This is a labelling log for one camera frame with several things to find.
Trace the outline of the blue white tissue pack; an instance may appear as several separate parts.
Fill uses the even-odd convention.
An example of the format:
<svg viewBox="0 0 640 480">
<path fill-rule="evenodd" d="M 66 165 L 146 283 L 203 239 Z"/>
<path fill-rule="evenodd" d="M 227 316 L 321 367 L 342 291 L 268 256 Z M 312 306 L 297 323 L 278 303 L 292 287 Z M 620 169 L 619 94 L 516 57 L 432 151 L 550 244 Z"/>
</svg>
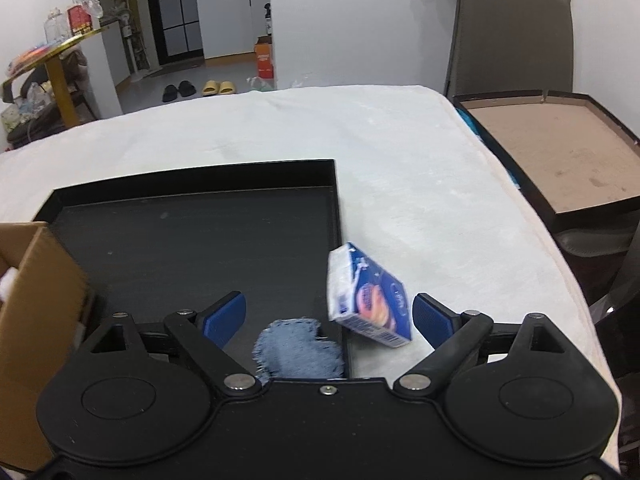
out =
<svg viewBox="0 0 640 480">
<path fill-rule="evenodd" d="M 386 347 L 411 339 L 404 284 L 352 243 L 332 250 L 326 280 L 329 320 Z"/>
</svg>

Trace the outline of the brown cardboard box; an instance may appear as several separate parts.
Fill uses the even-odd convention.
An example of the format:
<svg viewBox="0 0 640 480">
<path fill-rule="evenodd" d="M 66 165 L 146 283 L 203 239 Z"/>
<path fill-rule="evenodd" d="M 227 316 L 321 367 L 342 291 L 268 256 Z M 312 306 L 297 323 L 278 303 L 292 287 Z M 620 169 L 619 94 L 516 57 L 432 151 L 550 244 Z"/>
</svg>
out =
<svg viewBox="0 0 640 480">
<path fill-rule="evenodd" d="M 1 226 L 1 275 L 18 275 L 1 304 L 1 463 L 33 471 L 51 452 L 36 419 L 38 396 L 75 347 L 87 275 L 47 223 Z"/>
</svg>

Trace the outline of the white soft bundle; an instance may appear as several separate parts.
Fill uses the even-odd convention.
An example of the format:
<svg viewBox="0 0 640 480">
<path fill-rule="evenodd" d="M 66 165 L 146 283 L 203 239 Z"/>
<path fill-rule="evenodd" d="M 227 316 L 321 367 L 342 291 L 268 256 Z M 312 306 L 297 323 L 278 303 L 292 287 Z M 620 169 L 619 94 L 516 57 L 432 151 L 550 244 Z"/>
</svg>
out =
<svg viewBox="0 0 640 480">
<path fill-rule="evenodd" d="M 11 295 L 15 280 L 17 278 L 18 275 L 18 270 L 17 268 L 14 268 L 13 266 L 10 266 L 9 268 L 6 269 L 6 272 L 4 272 L 1 275 L 0 278 L 0 302 L 2 304 L 5 304 L 8 299 L 9 296 Z"/>
</svg>

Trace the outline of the blue fringed cloth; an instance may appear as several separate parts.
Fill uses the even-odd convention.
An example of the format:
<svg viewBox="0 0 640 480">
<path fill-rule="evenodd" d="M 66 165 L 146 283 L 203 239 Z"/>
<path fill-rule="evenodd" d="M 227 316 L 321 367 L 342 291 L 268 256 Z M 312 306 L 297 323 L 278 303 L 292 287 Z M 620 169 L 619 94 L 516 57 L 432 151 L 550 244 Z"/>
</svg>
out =
<svg viewBox="0 0 640 480">
<path fill-rule="evenodd" d="M 337 379 L 344 374 L 341 346 L 321 336 L 314 318 L 289 318 L 269 324 L 253 349 L 257 376 L 275 379 Z"/>
</svg>

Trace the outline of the black tray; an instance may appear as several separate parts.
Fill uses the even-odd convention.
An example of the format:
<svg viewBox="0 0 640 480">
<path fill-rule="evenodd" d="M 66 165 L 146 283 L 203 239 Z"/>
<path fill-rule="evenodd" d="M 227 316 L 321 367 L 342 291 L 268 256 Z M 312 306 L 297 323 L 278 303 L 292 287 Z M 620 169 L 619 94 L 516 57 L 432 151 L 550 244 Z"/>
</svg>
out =
<svg viewBox="0 0 640 480">
<path fill-rule="evenodd" d="M 228 353 L 252 366 L 280 318 L 328 320 L 326 269 L 342 244 L 331 159 L 251 162 L 135 174 L 58 188 L 37 212 L 86 272 L 91 327 L 116 312 L 140 324 L 201 311 L 242 292 L 246 320 Z"/>
</svg>

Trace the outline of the brown board black-framed tray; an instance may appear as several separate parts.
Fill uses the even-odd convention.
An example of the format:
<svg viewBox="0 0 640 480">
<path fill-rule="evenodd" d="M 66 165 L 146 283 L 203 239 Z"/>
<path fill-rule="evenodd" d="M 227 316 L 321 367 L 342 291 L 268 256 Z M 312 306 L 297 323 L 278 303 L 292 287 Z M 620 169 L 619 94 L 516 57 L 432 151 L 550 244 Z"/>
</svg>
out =
<svg viewBox="0 0 640 480">
<path fill-rule="evenodd" d="M 452 102 L 549 231 L 639 211 L 639 137 L 591 96 L 528 90 Z"/>
</svg>

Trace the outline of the yellow slippers pair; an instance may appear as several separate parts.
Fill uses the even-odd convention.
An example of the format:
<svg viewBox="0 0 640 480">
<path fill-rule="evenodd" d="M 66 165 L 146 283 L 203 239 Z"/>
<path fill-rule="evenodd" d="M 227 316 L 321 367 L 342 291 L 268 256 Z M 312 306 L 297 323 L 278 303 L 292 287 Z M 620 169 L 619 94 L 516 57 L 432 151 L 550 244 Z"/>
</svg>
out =
<svg viewBox="0 0 640 480">
<path fill-rule="evenodd" d="M 235 84 L 230 80 L 216 81 L 209 79 L 202 89 L 202 96 L 228 96 L 228 94 L 235 93 Z"/>
</svg>

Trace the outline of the black slippers pair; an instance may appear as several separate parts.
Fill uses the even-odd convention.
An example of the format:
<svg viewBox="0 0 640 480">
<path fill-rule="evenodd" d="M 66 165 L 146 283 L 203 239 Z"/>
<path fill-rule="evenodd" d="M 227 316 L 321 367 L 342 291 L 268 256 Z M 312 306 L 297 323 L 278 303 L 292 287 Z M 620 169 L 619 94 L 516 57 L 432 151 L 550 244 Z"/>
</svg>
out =
<svg viewBox="0 0 640 480">
<path fill-rule="evenodd" d="M 169 103 L 178 98 L 190 98 L 195 93 L 196 89 L 191 81 L 183 80 L 178 84 L 168 84 L 163 91 L 162 102 Z"/>
</svg>

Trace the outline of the clutter pile under table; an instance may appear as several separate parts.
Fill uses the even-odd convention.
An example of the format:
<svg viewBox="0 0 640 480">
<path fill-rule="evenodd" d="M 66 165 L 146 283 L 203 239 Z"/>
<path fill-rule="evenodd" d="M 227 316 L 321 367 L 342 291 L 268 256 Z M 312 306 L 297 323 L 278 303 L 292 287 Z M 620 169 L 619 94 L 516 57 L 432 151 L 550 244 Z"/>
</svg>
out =
<svg viewBox="0 0 640 480">
<path fill-rule="evenodd" d="M 1 113 L 1 125 L 14 150 L 66 129 L 44 66 L 29 74 L 15 102 Z"/>
</svg>

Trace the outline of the orange cardboard box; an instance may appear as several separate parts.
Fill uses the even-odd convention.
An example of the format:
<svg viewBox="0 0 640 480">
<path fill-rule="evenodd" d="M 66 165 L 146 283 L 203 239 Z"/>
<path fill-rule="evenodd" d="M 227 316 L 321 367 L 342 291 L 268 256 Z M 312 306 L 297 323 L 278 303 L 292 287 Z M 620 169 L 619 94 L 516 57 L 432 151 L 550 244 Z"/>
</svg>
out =
<svg viewBox="0 0 640 480">
<path fill-rule="evenodd" d="M 254 52 L 258 76 L 262 79 L 273 79 L 272 38 L 260 36 L 254 45 Z"/>
</svg>

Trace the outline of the grey upholstered panel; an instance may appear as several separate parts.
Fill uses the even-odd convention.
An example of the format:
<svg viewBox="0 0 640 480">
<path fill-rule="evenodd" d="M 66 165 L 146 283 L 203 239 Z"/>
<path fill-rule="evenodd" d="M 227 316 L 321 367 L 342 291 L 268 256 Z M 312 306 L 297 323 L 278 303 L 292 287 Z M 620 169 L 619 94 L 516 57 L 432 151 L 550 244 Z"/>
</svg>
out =
<svg viewBox="0 0 640 480">
<path fill-rule="evenodd" d="M 446 96 L 573 90 L 568 0 L 458 0 Z"/>
</svg>

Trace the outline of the round gold side table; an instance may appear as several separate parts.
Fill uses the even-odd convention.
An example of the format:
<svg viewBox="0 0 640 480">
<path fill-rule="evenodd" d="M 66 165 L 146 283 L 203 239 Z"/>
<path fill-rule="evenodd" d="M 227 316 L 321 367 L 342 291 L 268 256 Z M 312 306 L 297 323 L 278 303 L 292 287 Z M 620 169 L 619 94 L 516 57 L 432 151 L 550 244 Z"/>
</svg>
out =
<svg viewBox="0 0 640 480">
<path fill-rule="evenodd" d="M 49 76 L 55 102 L 61 113 L 63 124 L 67 129 L 79 126 L 80 120 L 76 113 L 72 96 L 68 91 L 61 55 L 71 48 L 76 47 L 81 41 L 99 35 L 101 32 L 104 32 L 104 30 L 107 30 L 106 26 L 90 30 L 90 32 L 82 32 L 57 44 L 45 44 L 42 47 L 21 54 L 18 58 L 17 66 L 10 70 L 9 76 L 2 82 L 2 101 L 8 104 L 14 102 L 12 82 L 16 78 L 23 76 L 38 66 L 44 66 Z"/>
</svg>

